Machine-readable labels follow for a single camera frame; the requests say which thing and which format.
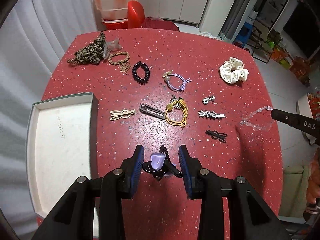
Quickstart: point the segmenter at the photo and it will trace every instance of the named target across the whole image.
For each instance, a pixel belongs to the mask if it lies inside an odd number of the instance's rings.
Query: white scrunchie
[[[249,71],[243,69],[243,62],[235,57],[229,58],[220,68],[220,76],[222,79],[229,84],[234,84],[238,80],[247,81]]]

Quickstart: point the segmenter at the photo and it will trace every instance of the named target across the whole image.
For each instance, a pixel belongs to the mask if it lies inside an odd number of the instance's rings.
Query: purple hair tie
[[[182,91],[186,88],[186,84],[187,84],[188,82],[191,82],[190,78],[184,79],[182,76],[180,76],[180,75],[178,75],[178,74],[171,74],[171,73],[168,73],[168,72],[166,72],[166,73],[167,73],[167,75],[164,76],[164,81],[166,81],[167,84],[168,84],[168,87],[169,87],[171,90],[175,91],[175,92],[182,92]],[[172,86],[172,85],[170,84],[170,76],[174,76],[174,77],[180,78],[180,79],[182,80],[182,85],[181,85],[181,87],[180,87],[179,89],[175,88],[174,86]]]

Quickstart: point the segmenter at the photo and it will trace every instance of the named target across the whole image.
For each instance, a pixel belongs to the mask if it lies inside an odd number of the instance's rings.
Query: red chair
[[[144,10],[141,3],[137,1],[128,2],[128,29],[148,28],[170,31],[179,31],[179,28],[169,21],[160,18],[144,17]]]

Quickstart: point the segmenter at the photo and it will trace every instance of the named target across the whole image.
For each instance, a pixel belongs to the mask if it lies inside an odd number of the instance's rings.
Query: black spiral hair tie
[[[137,69],[141,67],[144,72],[145,72],[145,77],[142,79],[138,76],[137,74]],[[150,70],[147,66],[146,63],[142,63],[141,61],[137,62],[136,64],[134,64],[133,68],[132,68],[132,76],[134,78],[134,80],[140,84],[146,84],[149,81],[150,78]]]

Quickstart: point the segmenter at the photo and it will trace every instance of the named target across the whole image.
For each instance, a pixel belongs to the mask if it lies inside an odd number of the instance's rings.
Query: leopard print fabric
[[[98,65],[102,59],[104,45],[106,43],[106,36],[103,32],[94,40],[93,43],[85,46],[84,48],[75,52],[74,59],[68,59],[67,62],[72,66],[77,66],[79,64],[95,64]]]

